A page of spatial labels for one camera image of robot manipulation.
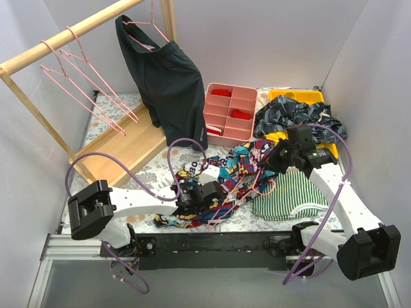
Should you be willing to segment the colourful comic print shorts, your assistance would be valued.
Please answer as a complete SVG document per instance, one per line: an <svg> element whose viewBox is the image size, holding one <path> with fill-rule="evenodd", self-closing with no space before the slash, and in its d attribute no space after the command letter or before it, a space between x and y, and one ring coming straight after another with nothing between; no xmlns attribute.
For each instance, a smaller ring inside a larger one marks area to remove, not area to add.
<svg viewBox="0 0 411 308"><path fill-rule="evenodd" d="M231 149L226 157L209 157L207 163L220 168L218 183L226 195L225 199L212 204L207 211L199 214L171 216L157 214L153 220L154 225L157 228L195 228L202 225L215 225L230 218L240 205L260 194L269 193L268 186L274 183L277 174L258 167L258 162L274 147L274 141L258 139Z"/></svg>

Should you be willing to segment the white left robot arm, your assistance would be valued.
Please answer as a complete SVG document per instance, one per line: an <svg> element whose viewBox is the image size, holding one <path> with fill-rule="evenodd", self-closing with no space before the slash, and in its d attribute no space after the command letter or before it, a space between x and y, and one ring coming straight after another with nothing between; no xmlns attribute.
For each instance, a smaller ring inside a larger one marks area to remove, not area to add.
<svg viewBox="0 0 411 308"><path fill-rule="evenodd" d="M134 231L122 219L127 216L160 214L165 216L199 214L222 201L226 194L216 181L204 185L186 182L155 191L109 187L97 180L68 199L71 238L76 241L105 241L124 257L137 248Z"/></svg>

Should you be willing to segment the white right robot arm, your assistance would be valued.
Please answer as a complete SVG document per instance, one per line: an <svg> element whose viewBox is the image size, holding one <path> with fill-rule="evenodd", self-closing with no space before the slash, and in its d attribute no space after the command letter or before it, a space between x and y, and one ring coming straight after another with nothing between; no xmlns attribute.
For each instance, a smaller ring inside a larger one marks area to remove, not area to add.
<svg viewBox="0 0 411 308"><path fill-rule="evenodd" d="M327 148L318 149L311 129L302 124L287 130L288 137L258 165L265 171L285 173L296 167L326 197L329 206L320 224L306 222L294 225L291 249L299 256L283 283L302 275L315 263L300 268L311 250L319 257L336 261L349 280L391 271L396 266L401 234L395 225L385 225L359 198L348 180L349 167L341 172L335 156Z"/></svg>

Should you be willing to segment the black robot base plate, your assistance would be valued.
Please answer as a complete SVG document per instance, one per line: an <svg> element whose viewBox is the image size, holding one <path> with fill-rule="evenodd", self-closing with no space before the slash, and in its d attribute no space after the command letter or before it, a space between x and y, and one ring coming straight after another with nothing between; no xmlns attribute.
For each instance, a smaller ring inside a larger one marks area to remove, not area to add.
<svg viewBox="0 0 411 308"><path fill-rule="evenodd" d="M141 270L266 268L286 271L298 248L290 231L154 233L137 235Z"/></svg>

